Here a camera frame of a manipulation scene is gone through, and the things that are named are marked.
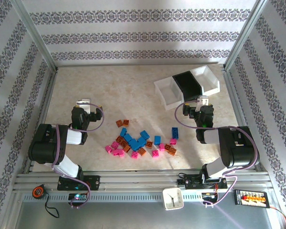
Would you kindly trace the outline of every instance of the metal profile bar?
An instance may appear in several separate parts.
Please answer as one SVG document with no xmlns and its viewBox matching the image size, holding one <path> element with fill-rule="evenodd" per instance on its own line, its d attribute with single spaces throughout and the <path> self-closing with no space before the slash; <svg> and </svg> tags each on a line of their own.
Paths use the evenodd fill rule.
<svg viewBox="0 0 286 229">
<path fill-rule="evenodd" d="M 27 31 L 30 33 L 31 37 L 33 38 L 33 41 L 36 43 L 36 46 L 42 53 L 45 61 L 47 64 L 55 71 L 57 70 L 57 66 L 47 49 L 47 46 L 43 42 L 43 39 L 41 38 L 38 30 L 36 29 L 34 22 L 32 21 L 32 18 L 30 17 L 29 13 L 25 9 L 25 6 L 22 2 L 22 0 L 10 0 L 13 7 L 15 8 L 16 12 L 18 13 L 20 19 L 22 20 L 23 24 L 25 25 Z"/>
</svg>

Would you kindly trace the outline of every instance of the table surface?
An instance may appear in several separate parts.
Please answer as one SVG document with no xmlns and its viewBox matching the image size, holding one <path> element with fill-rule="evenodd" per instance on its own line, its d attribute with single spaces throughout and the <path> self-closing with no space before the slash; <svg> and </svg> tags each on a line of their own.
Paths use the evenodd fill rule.
<svg viewBox="0 0 286 229">
<path fill-rule="evenodd" d="M 186 72 L 202 65 L 137 65 L 137 66 L 85 66 L 59 68 L 47 124 L 68 125 L 71 123 L 71 110 L 77 100 L 90 98 L 91 102 L 103 106 L 105 120 L 101 128 L 88 133 L 83 146 L 67 145 L 66 155 L 84 171 L 127 170 L 127 169 L 180 169 L 201 168 L 205 163 L 219 157 L 219 146 L 203 145 L 196 139 L 194 129 L 179 125 L 174 119 L 174 109 L 166 111 L 160 98 L 155 94 L 154 82 L 166 77 Z M 220 92 L 209 97 L 214 106 L 214 126 L 237 125 L 236 117 L 228 95 L 220 65 L 208 65 L 220 81 Z M 195 126 L 194 120 L 178 111 L 180 120 Z M 146 130 L 151 140 L 161 136 L 162 143 L 168 143 L 172 127 L 178 127 L 179 140 L 174 147 L 175 156 L 160 152 L 152 158 L 152 149 L 138 159 L 130 157 L 131 150 L 124 157 L 115 157 L 105 151 L 120 134 L 116 121 L 130 120 L 128 133 L 138 139 L 140 132 Z M 90 123 L 88 129 L 100 122 Z M 44 165 L 34 164 L 33 171 L 51 171 Z"/>
</svg>

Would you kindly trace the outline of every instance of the metal bracket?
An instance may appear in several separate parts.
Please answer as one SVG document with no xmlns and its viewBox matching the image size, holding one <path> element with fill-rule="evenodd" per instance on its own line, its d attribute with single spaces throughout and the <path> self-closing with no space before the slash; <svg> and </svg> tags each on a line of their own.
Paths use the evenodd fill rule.
<svg viewBox="0 0 286 229">
<path fill-rule="evenodd" d="M 87 183 L 91 191 L 98 191 L 100 176 L 84 176 L 83 182 Z M 88 191 L 87 187 L 79 182 L 68 178 L 59 177 L 57 184 L 58 191 Z"/>
</svg>

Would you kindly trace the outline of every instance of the white clock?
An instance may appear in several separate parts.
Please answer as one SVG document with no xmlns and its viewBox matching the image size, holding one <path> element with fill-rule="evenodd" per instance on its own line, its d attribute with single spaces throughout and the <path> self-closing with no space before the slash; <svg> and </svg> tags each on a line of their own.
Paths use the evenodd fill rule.
<svg viewBox="0 0 286 229">
<path fill-rule="evenodd" d="M 176 210 L 184 207 L 182 193 L 180 188 L 166 188 L 162 192 L 163 205 L 165 210 Z"/>
</svg>

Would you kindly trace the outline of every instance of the black cable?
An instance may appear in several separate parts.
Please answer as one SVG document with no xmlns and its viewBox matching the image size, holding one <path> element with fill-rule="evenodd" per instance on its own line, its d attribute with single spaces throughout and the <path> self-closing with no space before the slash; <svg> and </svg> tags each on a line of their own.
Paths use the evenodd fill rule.
<svg viewBox="0 0 286 229">
<path fill-rule="evenodd" d="M 53 216 L 54 218 L 59 218 L 59 212 L 58 212 L 58 210 L 56 209 L 56 208 L 50 208 L 50 207 L 48 207 L 47 206 L 47 204 L 48 204 L 48 201 L 49 201 L 49 198 L 50 198 L 50 195 L 48 194 L 48 197 L 47 197 L 47 201 L 46 201 L 46 203 L 44 204 L 44 207 L 46 208 L 46 211 L 51 215 L 51 216 Z M 53 215 L 52 213 L 50 213 L 49 211 L 48 211 L 48 209 L 55 209 L 56 210 L 56 213 L 57 213 L 57 216 L 55 216 L 55 215 Z"/>
</svg>

